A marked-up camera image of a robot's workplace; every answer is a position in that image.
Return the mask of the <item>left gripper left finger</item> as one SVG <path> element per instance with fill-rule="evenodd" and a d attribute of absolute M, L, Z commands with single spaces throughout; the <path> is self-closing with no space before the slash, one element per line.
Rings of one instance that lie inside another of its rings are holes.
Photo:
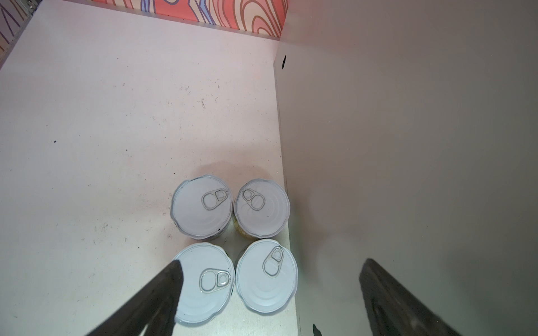
<path fill-rule="evenodd" d="M 182 264 L 174 260 L 89 334 L 171 335 L 182 287 Z"/>

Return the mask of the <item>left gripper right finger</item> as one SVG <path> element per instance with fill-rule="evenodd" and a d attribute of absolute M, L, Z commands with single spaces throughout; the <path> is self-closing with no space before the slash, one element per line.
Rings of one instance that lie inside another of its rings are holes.
<path fill-rule="evenodd" d="M 359 280 L 373 335 L 459 336 L 374 259 Z"/>

